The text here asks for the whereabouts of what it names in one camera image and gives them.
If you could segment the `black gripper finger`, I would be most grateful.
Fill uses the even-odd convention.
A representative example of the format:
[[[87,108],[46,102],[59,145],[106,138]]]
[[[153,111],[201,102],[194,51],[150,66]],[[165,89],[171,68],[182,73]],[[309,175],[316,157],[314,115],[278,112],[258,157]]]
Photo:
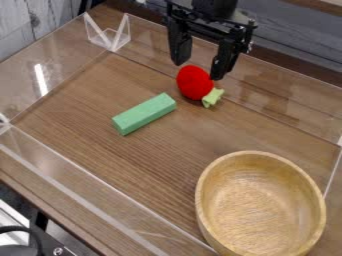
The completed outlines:
[[[227,33],[217,33],[214,41],[218,44],[218,52],[213,58],[210,78],[214,81],[223,79],[233,70],[245,43],[245,29],[234,27]]]
[[[170,56],[174,64],[181,66],[191,57],[193,37],[183,21],[167,20]]]

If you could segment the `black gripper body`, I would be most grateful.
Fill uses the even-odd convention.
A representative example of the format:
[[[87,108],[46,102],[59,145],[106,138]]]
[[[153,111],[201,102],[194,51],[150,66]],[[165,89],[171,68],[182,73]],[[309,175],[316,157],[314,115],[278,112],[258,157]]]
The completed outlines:
[[[227,33],[231,28],[242,27],[245,43],[241,52],[248,53],[258,24],[237,6],[238,0],[166,0],[166,24],[170,18],[183,21],[190,35],[195,34],[213,41],[217,33]]]

